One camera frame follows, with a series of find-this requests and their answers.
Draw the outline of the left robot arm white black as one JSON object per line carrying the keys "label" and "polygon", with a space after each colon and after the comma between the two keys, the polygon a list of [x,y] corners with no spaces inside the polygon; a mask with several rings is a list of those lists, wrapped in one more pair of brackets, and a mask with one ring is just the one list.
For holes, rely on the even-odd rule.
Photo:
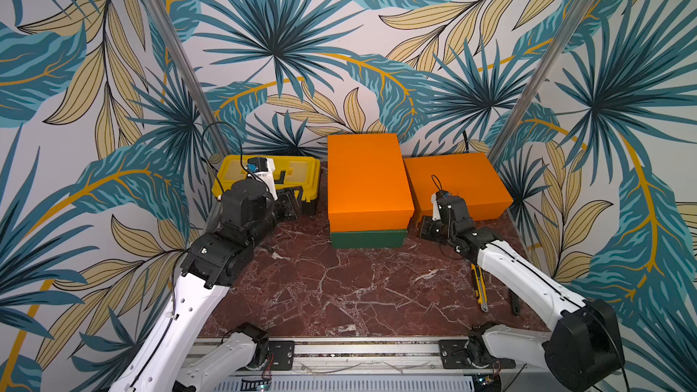
{"label": "left robot arm white black", "polygon": [[276,190],[252,178],[226,190],[206,232],[186,253],[172,299],[112,391],[211,391],[239,369],[273,359],[266,330],[248,322],[191,366],[184,361],[216,306],[276,226],[301,214],[299,187]]}

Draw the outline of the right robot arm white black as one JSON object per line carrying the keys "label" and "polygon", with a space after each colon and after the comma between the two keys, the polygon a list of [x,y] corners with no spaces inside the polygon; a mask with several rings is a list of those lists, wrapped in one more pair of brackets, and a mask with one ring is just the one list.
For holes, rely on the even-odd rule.
{"label": "right robot arm white black", "polygon": [[421,238],[448,245],[474,272],[491,274],[546,324],[544,332],[493,323],[472,328],[462,350],[468,365],[492,368],[500,359],[519,361],[546,369],[570,391],[586,391],[625,371],[618,320],[609,303],[566,288],[495,232],[478,228],[461,197],[440,190],[431,203]]}

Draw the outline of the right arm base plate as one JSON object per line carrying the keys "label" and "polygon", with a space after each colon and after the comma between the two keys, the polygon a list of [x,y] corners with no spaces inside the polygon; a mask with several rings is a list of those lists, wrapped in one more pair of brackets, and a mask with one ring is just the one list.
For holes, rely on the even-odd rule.
{"label": "right arm base plate", "polygon": [[513,359],[495,359],[489,355],[482,344],[471,343],[468,339],[441,339],[439,357],[444,369],[509,369],[517,364]]}

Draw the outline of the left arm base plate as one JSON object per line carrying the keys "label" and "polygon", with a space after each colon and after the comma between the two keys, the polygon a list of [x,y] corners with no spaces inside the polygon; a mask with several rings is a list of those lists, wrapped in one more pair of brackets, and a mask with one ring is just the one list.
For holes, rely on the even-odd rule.
{"label": "left arm base plate", "polygon": [[257,370],[291,371],[296,343],[292,340],[263,341],[255,353]]}

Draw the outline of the large orange shoebox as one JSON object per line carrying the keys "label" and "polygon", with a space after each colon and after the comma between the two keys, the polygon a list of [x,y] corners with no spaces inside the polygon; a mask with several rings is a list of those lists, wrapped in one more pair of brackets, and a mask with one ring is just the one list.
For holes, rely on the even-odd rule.
{"label": "large orange shoebox", "polygon": [[415,207],[395,134],[331,135],[327,156],[332,232],[408,228]]}

